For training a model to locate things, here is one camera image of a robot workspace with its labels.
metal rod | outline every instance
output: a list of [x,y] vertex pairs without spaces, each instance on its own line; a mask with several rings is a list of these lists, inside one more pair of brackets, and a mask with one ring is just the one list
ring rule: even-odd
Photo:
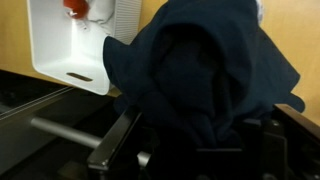
[[34,117],[31,125],[93,149],[97,148],[102,141],[102,138],[39,117]]

black metal frame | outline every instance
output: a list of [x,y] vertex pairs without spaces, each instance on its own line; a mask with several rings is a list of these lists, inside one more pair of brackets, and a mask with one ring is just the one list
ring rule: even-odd
[[[137,127],[139,117],[140,113],[137,109],[128,109],[88,158],[89,168],[99,172],[100,179],[107,179],[104,175],[112,169],[112,165],[117,161],[119,151]],[[320,165],[317,163],[320,161],[317,160],[316,155],[307,156],[308,152],[304,148],[307,144],[308,147],[312,147],[311,150],[308,149],[309,151],[314,154],[320,152],[320,128],[316,124],[290,106],[277,104],[270,121],[262,123],[262,126],[259,127],[248,128],[249,126],[251,125],[240,127],[240,130],[245,127],[244,131],[251,128],[247,131],[248,136],[258,135],[255,141],[248,141],[249,144],[259,141],[251,146],[253,150],[249,150],[249,153],[242,151],[242,149],[199,150],[199,157],[206,156],[209,159],[213,157],[213,161],[216,157],[222,160],[223,157],[229,159],[232,157],[232,159],[239,159],[240,163],[258,163],[248,166],[254,167],[252,173],[255,175],[252,176],[254,178],[251,178],[255,180],[317,180],[317,173],[320,172],[317,171],[320,169]],[[256,154],[252,154],[250,158],[254,159],[253,156],[256,156],[258,160],[246,162],[246,157],[250,156],[252,152]],[[309,162],[308,166],[301,165],[299,160]],[[234,171],[232,168],[223,171],[234,173],[230,172]]]

wooden surface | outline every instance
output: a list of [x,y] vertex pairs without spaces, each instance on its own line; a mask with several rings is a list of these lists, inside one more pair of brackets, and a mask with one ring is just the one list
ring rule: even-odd
[[320,1],[265,0],[262,27],[301,74],[294,89],[304,115],[320,125]]
[[[166,0],[143,0],[140,29]],[[265,0],[262,27],[301,74],[294,93],[307,104],[304,115],[320,125],[320,1]],[[1,0],[0,69],[58,82],[31,64],[25,0]]]

black machine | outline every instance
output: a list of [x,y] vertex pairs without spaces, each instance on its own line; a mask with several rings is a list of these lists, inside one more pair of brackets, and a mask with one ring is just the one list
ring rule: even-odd
[[[108,171],[121,159],[123,147],[139,141],[132,138],[141,128],[139,117],[134,108],[128,109],[92,152],[88,158],[92,178],[108,179]],[[195,170],[201,177],[215,174],[217,180],[320,179],[320,128],[290,106],[277,104],[269,121],[244,122],[234,129],[243,139],[243,148],[197,150],[199,169]]]

metal bar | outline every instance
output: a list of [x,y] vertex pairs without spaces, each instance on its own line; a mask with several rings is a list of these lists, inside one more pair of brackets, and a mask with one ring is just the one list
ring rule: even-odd
[[15,114],[23,112],[27,109],[31,109],[32,107],[36,107],[39,104],[41,104],[41,106],[39,106],[40,108],[45,107],[46,105],[52,104],[56,101],[63,99],[64,97],[66,97],[68,95],[67,93],[71,92],[72,90],[74,90],[74,88],[65,87],[65,88],[59,89],[53,93],[45,95],[41,98],[38,98],[34,101],[23,104],[17,108],[13,108],[9,111],[4,112],[3,114],[0,114],[0,120],[8,119],[10,116],[14,116]]
[[146,152],[140,152],[139,154],[138,154],[138,160],[139,160],[139,165],[141,166],[141,167],[146,167],[147,166],[147,164],[148,164],[148,161],[149,161],[149,159],[150,159],[150,154],[149,153],[146,153]]
[[104,136],[101,144],[89,156],[87,162],[90,168],[108,170],[115,161],[129,136],[135,136],[133,129],[141,113],[134,107],[129,107],[114,123]]
[[282,115],[279,117],[281,121],[289,122],[292,125],[295,125],[295,129],[302,130],[307,136],[312,136],[310,139],[313,139],[315,142],[317,142],[317,144],[320,145],[320,128],[317,124],[287,104],[276,104],[275,108],[278,110],[275,112],[278,112],[279,115]]
[[93,149],[102,141],[102,138],[39,117],[34,117],[31,125]]

